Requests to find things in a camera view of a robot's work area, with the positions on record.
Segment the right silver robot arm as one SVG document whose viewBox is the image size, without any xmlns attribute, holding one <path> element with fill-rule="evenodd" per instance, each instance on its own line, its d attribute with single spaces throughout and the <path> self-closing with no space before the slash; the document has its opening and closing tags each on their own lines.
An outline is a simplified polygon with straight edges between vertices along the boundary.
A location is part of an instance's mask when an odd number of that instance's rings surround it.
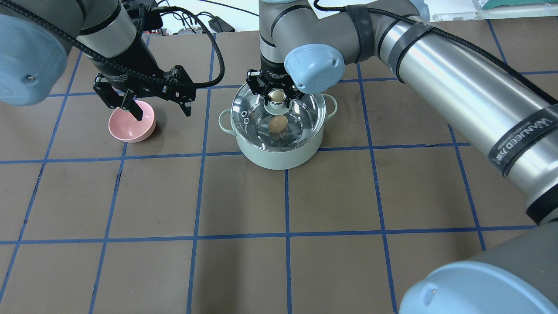
<svg viewBox="0 0 558 314">
<path fill-rule="evenodd" d="M 482 48 L 426 20 L 420 0 L 336 7 L 261 0 L 262 64 L 287 88 L 323 92 L 345 66 L 377 56 L 526 198 L 536 227 L 414 284 L 401 314 L 557 312 L 557 101 Z"/>
</svg>

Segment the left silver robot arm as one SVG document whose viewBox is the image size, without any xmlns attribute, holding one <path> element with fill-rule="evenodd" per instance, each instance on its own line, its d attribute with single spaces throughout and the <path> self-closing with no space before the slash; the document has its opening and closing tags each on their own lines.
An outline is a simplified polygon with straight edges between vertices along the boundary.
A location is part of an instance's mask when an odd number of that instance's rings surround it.
<svg viewBox="0 0 558 314">
<path fill-rule="evenodd" d="M 142 40 L 165 12 L 155 0 L 3 0 L 1 102 L 46 99 L 77 48 L 98 69 L 92 89 L 109 109 L 141 121 L 146 110 L 136 100 L 159 97 L 190 116 L 199 84 L 180 65 L 163 71 Z"/>
</svg>

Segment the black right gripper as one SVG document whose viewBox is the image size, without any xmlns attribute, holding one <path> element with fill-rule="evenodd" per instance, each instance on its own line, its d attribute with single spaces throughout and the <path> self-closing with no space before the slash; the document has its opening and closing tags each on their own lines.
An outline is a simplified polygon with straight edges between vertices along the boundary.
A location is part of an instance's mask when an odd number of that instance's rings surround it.
<svg viewBox="0 0 558 314">
<path fill-rule="evenodd" d="M 263 64 L 260 70 L 249 69 L 246 73 L 246 84 L 253 95 L 261 96 L 263 106 L 271 105 L 270 93 L 282 91 L 289 113 L 301 113 L 305 94 L 295 86 L 291 76 L 283 66 L 269 66 Z"/>
</svg>

